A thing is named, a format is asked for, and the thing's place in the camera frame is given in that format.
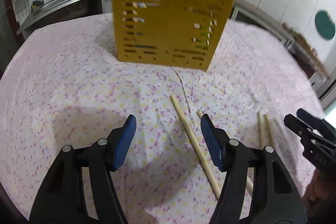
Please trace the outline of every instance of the wooden chopstick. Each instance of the wooden chopstick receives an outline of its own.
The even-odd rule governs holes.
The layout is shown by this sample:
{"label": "wooden chopstick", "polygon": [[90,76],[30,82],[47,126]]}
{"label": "wooden chopstick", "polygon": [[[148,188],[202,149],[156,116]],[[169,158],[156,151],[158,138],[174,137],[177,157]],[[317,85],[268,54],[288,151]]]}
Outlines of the wooden chopstick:
{"label": "wooden chopstick", "polygon": [[259,132],[259,149],[263,149],[265,146],[270,145],[273,148],[275,147],[275,142],[273,139],[273,134],[271,131],[271,127],[269,124],[269,119],[267,114],[264,114],[264,119],[265,119],[265,125],[266,125],[266,132],[264,131],[263,128],[263,123],[262,123],[262,116],[260,112],[258,112],[258,132]]}
{"label": "wooden chopstick", "polygon": [[180,108],[180,105],[178,104],[178,102],[176,101],[175,99],[175,96],[171,95],[170,96],[170,99],[173,103],[173,106],[182,122],[182,124],[184,125],[185,127],[185,130],[187,131],[187,135],[189,137],[189,140],[190,140],[190,143],[199,159],[199,161],[201,162],[201,166],[204,170],[204,173],[210,183],[210,186],[212,188],[212,191],[214,192],[215,196],[216,196],[216,199],[218,200],[219,199],[219,196],[221,195],[221,190],[219,190],[219,187],[218,187],[218,184],[217,184],[217,181],[210,169],[210,166],[204,156],[204,153],[200,147],[200,145],[198,144],[198,141],[196,139],[196,136],[193,132],[193,130],[191,129],[190,125],[189,125],[189,122],[187,121],[185,115],[184,115],[184,112],[181,110]]}
{"label": "wooden chopstick", "polygon": [[[199,119],[202,118],[203,113],[202,113],[201,110],[197,111],[197,116],[199,117]],[[250,180],[249,177],[246,177],[246,190],[249,193],[249,195],[252,196],[252,193],[253,193],[253,183],[252,183],[252,181]]]}

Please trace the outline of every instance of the pink floral fabric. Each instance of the pink floral fabric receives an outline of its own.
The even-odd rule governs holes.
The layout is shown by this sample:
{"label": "pink floral fabric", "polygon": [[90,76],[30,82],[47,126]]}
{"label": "pink floral fabric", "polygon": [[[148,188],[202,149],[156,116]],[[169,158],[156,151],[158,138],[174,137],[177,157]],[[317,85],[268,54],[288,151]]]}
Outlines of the pink floral fabric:
{"label": "pink floral fabric", "polygon": [[[207,72],[121,63],[112,14],[39,29],[14,56],[0,81],[2,185],[28,218],[64,145],[88,146],[133,114],[135,137],[124,165],[112,173],[129,223],[208,223],[216,199],[169,100],[172,93],[220,187],[225,174],[211,162],[199,109],[254,148],[257,112],[268,113],[275,150],[303,193],[314,169],[283,118],[300,107],[319,117],[323,111],[305,74],[274,37],[229,20]],[[88,170],[83,173],[88,211],[95,217]],[[250,202],[245,197],[242,217]]]}

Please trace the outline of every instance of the kitchen counter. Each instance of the kitchen counter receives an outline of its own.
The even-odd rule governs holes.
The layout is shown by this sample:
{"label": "kitchen counter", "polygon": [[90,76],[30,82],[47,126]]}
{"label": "kitchen counter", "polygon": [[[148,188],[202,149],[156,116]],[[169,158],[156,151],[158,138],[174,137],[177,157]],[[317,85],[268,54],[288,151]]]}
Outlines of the kitchen counter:
{"label": "kitchen counter", "polygon": [[41,20],[42,18],[46,17],[47,15],[65,7],[70,4],[73,4],[80,0],[53,0],[41,8],[31,12],[20,28],[17,30],[16,34],[20,34],[22,31],[33,25],[35,22]]}

